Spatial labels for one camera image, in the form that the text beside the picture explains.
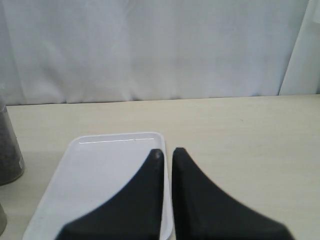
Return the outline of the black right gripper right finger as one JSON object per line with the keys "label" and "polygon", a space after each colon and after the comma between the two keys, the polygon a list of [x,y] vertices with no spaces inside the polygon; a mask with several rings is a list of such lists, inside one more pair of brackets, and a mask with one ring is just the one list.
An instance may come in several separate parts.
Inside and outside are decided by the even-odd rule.
{"label": "black right gripper right finger", "polygon": [[174,150],[171,173],[176,239],[294,239],[284,224],[245,206],[213,183],[185,148]]}

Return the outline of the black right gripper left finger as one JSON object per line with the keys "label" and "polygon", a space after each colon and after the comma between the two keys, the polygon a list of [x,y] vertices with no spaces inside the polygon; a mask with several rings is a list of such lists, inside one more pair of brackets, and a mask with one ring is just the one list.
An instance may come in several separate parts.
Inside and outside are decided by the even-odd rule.
{"label": "black right gripper left finger", "polygon": [[158,240],[164,201],[164,154],[152,149],[132,179],[111,199],[67,223],[59,240]]}

